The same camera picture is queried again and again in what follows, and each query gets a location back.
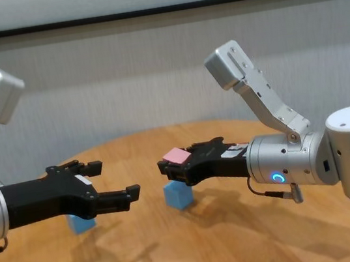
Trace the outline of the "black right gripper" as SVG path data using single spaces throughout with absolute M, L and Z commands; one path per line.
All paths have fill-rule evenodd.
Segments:
M 161 175 L 168 180 L 195 186 L 212 177 L 247 178 L 246 151 L 249 143 L 224 143 L 222 137 L 191 144 L 186 148 L 190 156 L 180 164 L 162 160 L 157 162 Z

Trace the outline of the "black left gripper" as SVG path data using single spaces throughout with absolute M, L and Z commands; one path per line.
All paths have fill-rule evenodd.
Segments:
M 91 219 L 98 214 L 97 200 L 100 214 L 129 211 L 131 203 L 139 199 L 138 184 L 98 195 L 91 183 L 79 178 L 101 175 L 102 164 L 98 160 L 86 164 L 73 160 L 47 167 L 43 178 L 0 187 L 8 210 L 9 228 L 65 214 Z

